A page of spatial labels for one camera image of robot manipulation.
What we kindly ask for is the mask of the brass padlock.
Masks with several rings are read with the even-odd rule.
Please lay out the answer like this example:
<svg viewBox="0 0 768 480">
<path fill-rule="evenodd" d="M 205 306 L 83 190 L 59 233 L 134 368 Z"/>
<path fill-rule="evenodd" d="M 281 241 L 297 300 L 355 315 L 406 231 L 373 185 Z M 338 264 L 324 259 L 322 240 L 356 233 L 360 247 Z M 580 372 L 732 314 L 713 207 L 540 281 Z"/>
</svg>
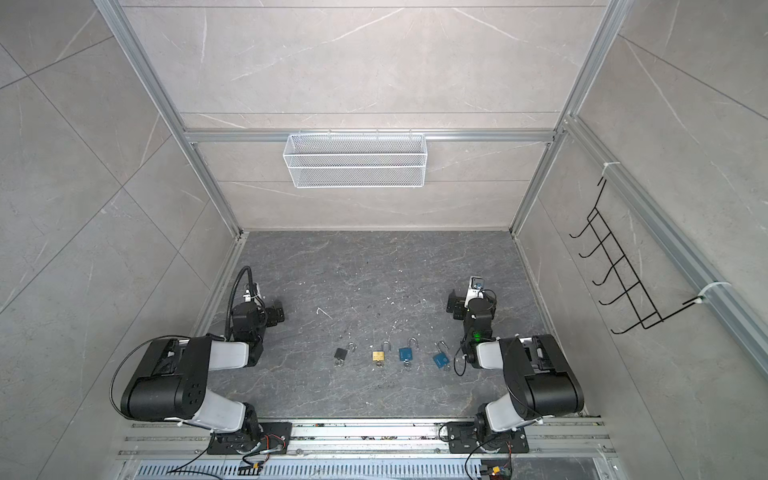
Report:
<svg viewBox="0 0 768 480">
<path fill-rule="evenodd" d="M 381 343 L 379 348 L 374 348 L 372 351 L 372 362 L 376 367 L 383 367 L 386 361 L 387 355 L 392 351 L 391 343 L 385 340 Z"/>
</svg>

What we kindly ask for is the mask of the black padlock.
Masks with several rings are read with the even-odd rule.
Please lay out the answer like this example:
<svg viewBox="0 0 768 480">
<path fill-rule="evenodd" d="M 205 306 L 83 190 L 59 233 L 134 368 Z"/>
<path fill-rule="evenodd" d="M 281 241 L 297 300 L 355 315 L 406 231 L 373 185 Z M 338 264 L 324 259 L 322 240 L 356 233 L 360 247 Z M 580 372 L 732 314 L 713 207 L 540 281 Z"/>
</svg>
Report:
<svg viewBox="0 0 768 480">
<path fill-rule="evenodd" d="M 334 365 L 342 366 L 345 363 L 347 355 L 348 355 L 347 349 L 337 348 L 334 353 Z"/>
</svg>

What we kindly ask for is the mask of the light blue padlock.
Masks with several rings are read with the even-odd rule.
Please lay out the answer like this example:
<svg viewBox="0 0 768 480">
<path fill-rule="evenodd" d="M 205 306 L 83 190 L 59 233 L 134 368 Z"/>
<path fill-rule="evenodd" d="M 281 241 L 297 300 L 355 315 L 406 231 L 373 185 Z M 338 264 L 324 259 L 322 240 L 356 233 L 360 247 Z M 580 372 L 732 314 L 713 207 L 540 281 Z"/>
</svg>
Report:
<svg viewBox="0 0 768 480">
<path fill-rule="evenodd" d="M 450 367 L 451 359 L 447 354 L 448 346 L 444 341 L 435 343 L 437 353 L 432 357 L 436 367 L 441 370 L 447 370 Z"/>
</svg>

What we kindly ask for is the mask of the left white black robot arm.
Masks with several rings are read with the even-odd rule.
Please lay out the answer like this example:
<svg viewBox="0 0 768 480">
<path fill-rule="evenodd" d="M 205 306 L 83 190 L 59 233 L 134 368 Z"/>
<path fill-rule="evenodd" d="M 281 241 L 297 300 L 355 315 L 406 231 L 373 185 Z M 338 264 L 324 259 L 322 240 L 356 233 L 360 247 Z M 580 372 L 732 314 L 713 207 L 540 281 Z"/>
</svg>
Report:
<svg viewBox="0 0 768 480">
<path fill-rule="evenodd" d="M 240 435 L 257 440 L 263 434 L 255 408 L 208 388 L 212 371 L 257 365 L 269 327 L 285 321 L 283 305 L 243 302 L 229 311 L 227 338 L 164 335 L 151 339 L 121 398 L 113 408 L 128 420 L 178 422 L 214 436 Z"/>
</svg>

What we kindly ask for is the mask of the small metal allen key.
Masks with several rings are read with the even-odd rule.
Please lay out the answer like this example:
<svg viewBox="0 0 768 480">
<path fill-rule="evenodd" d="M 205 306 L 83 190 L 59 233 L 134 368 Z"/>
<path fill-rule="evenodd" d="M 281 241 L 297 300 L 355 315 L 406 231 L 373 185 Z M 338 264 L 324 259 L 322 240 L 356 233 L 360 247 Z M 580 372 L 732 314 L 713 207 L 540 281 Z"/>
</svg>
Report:
<svg viewBox="0 0 768 480">
<path fill-rule="evenodd" d="M 320 314 L 322 314 L 322 315 L 324 315 L 325 317 L 327 317 L 327 318 L 329 318 L 329 319 L 333 320 L 333 317 L 331 317 L 331 316 L 330 316 L 330 315 L 329 315 L 329 314 L 328 314 L 328 313 L 327 313 L 325 310 L 323 310 L 323 309 L 322 309 L 322 308 L 320 308 L 320 307 L 317 307 L 317 309 L 316 309 L 316 314 L 317 314 L 317 315 L 320 315 Z"/>
</svg>

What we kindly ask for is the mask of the teal blue padlock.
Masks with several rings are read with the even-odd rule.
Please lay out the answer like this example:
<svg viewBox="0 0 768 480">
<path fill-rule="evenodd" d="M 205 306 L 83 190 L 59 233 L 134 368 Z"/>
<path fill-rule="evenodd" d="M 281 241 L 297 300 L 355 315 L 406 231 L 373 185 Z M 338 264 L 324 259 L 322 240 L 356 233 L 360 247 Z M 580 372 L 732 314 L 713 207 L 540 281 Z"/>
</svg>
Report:
<svg viewBox="0 0 768 480">
<path fill-rule="evenodd" d="M 414 351 L 419 348 L 418 340 L 411 337 L 405 347 L 398 350 L 399 360 L 405 368 L 410 368 L 414 360 Z"/>
</svg>

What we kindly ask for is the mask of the aluminium mounting rail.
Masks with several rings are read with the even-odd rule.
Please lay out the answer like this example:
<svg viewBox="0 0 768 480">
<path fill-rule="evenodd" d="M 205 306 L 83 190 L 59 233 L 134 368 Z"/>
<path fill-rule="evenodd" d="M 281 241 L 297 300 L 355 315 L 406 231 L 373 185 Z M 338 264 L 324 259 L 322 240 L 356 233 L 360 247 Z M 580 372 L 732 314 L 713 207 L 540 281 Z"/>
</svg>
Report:
<svg viewBox="0 0 768 480">
<path fill-rule="evenodd" d="M 286 455 L 449 455 L 438 428 L 469 418 L 267 419 L 293 424 Z M 529 456 L 616 457 L 613 442 L 599 417 L 546 418 L 522 430 Z M 173 424 L 132 423 L 117 442 L 118 458 L 180 459 L 192 457 L 209 443 L 204 430 Z"/>
</svg>

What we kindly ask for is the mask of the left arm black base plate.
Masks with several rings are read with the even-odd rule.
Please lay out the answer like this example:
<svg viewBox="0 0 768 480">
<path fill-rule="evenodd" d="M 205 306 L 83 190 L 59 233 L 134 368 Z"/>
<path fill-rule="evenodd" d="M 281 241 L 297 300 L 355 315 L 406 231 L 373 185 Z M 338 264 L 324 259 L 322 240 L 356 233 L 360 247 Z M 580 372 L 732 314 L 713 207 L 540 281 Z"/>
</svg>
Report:
<svg viewBox="0 0 768 480">
<path fill-rule="evenodd" d="M 262 422 L 255 433 L 241 430 L 211 435 L 209 455 L 240 455 L 285 453 L 291 440 L 293 424 L 288 421 Z"/>
</svg>

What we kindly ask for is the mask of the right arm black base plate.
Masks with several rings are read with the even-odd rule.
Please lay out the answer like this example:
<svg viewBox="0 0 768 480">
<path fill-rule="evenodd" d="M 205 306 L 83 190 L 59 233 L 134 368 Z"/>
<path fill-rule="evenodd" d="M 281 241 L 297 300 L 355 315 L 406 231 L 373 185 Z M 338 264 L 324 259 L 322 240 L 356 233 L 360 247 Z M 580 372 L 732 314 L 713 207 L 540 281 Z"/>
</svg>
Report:
<svg viewBox="0 0 768 480">
<path fill-rule="evenodd" d="M 483 432 L 473 422 L 453 421 L 438 428 L 438 439 L 447 443 L 453 454 L 464 453 L 512 453 L 530 451 L 525 432 L 520 429 L 495 433 Z"/>
</svg>

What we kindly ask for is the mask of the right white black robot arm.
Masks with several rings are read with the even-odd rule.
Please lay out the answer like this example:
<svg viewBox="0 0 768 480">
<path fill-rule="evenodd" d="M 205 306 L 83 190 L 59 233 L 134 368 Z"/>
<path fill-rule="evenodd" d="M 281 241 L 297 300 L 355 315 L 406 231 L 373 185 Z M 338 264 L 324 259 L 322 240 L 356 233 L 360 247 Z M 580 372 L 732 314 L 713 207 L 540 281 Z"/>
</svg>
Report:
<svg viewBox="0 0 768 480">
<path fill-rule="evenodd" d="M 496 308 L 495 293 L 481 288 L 470 288 L 463 297 L 452 292 L 446 303 L 446 312 L 463 325 L 457 357 L 464 366 L 503 375 L 502 396 L 481 405 L 475 415 L 477 438 L 581 412 L 583 390 L 554 336 L 497 337 L 492 329 Z"/>
</svg>

